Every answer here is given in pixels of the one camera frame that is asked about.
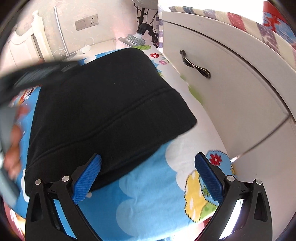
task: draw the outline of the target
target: wall socket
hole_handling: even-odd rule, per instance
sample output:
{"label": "wall socket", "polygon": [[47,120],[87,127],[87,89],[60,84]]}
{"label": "wall socket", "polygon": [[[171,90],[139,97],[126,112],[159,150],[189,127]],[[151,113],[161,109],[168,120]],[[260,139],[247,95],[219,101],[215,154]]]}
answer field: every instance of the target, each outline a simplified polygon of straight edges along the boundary
{"label": "wall socket", "polygon": [[92,15],[75,22],[76,31],[89,28],[99,24],[98,15]]}

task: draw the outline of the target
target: human hand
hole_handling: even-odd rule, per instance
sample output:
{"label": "human hand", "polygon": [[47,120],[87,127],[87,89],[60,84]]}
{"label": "human hand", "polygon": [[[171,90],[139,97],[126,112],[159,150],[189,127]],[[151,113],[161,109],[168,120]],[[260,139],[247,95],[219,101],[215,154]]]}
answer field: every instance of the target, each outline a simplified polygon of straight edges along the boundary
{"label": "human hand", "polygon": [[[17,118],[28,113],[26,106],[21,106],[17,112]],[[11,147],[6,152],[3,167],[7,171],[10,179],[16,179],[19,175],[22,164],[20,162],[20,140],[22,139],[22,130],[18,125],[13,125],[10,141]]]}

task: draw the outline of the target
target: drawer handle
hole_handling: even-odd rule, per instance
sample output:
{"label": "drawer handle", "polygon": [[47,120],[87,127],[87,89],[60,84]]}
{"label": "drawer handle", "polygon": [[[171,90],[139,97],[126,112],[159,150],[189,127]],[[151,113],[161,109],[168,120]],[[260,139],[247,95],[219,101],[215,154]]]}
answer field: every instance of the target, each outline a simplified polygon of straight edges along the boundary
{"label": "drawer handle", "polygon": [[192,62],[190,62],[186,58],[186,53],[184,50],[180,50],[180,54],[182,55],[182,59],[183,59],[184,64],[186,64],[187,66],[189,66],[191,68],[198,70],[204,77],[206,77],[208,79],[211,78],[211,73],[207,69],[196,66],[195,64],[193,64]]}

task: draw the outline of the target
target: white headboard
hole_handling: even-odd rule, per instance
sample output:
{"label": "white headboard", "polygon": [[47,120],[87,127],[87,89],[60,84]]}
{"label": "white headboard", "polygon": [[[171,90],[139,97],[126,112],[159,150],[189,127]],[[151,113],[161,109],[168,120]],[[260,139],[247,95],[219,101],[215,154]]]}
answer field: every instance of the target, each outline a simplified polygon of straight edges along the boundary
{"label": "white headboard", "polygon": [[38,14],[38,10],[33,12],[32,27],[27,32],[20,36],[13,31],[9,36],[0,57],[0,75],[16,68],[35,64],[42,58],[46,62],[54,60],[46,39],[42,18]]}

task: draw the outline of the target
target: silver screw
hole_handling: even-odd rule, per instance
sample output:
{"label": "silver screw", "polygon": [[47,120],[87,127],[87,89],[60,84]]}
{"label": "silver screw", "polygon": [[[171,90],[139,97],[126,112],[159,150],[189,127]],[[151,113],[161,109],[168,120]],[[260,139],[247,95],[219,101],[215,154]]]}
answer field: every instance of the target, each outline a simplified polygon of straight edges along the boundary
{"label": "silver screw", "polygon": [[227,180],[230,181],[230,182],[233,182],[234,181],[234,176],[231,176],[231,175],[227,176]]}
{"label": "silver screw", "polygon": [[62,181],[63,182],[67,182],[67,181],[69,181],[70,180],[70,177],[69,176],[63,176],[62,177]]}
{"label": "silver screw", "polygon": [[257,183],[258,185],[261,185],[261,184],[262,184],[262,181],[261,181],[260,179],[256,179],[256,183]]}
{"label": "silver screw", "polygon": [[36,181],[35,181],[35,185],[40,185],[41,184],[41,180],[40,179],[37,179]]}

